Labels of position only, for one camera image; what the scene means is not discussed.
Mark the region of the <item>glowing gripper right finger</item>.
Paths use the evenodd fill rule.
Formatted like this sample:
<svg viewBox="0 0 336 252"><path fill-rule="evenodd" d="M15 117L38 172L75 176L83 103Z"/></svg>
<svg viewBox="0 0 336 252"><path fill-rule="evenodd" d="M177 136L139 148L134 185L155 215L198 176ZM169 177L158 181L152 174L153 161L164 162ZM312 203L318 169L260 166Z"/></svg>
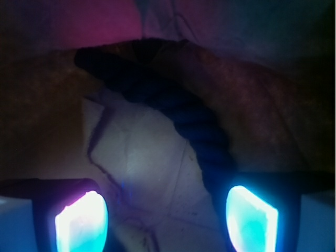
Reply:
<svg viewBox="0 0 336 252"><path fill-rule="evenodd" d="M238 172L213 195L228 251L335 251L335 174Z"/></svg>

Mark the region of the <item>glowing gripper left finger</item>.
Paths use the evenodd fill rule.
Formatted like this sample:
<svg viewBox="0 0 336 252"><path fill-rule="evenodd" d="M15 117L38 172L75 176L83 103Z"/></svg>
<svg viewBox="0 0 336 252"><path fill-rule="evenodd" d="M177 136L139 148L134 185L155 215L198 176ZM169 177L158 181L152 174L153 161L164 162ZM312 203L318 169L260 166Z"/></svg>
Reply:
<svg viewBox="0 0 336 252"><path fill-rule="evenodd" d="M92 179L1 181L1 251L103 251L107 232Z"/></svg>

